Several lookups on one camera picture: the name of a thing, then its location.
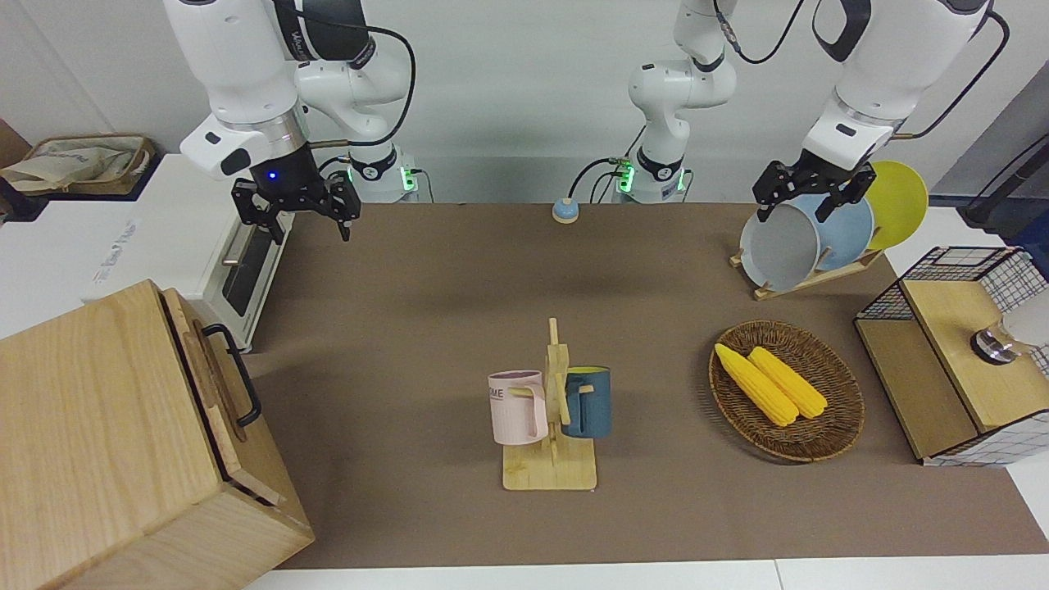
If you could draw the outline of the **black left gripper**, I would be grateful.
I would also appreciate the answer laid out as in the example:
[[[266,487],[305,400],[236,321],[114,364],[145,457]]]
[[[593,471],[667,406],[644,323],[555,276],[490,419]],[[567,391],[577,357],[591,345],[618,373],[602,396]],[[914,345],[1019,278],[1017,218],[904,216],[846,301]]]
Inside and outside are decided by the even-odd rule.
[[[876,180],[872,164],[862,164],[854,172],[840,168],[810,151],[802,151],[793,165],[769,163],[754,183],[754,198],[759,223],[771,216],[775,207],[802,194],[823,194],[815,216],[825,223],[838,208],[858,204]]]

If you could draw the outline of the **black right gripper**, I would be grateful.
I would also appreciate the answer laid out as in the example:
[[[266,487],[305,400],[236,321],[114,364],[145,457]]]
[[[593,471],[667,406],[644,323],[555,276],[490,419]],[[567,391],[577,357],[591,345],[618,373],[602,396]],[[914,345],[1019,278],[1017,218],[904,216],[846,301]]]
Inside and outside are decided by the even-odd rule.
[[[327,194],[311,145],[278,159],[250,167],[251,180],[235,180],[232,198],[244,225],[258,225],[275,245],[284,245],[285,230],[279,222],[281,211],[311,211],[329,214],[342,240],[351,239],[352,222],[360,218],[362,202],[349,176],[329,176]]]

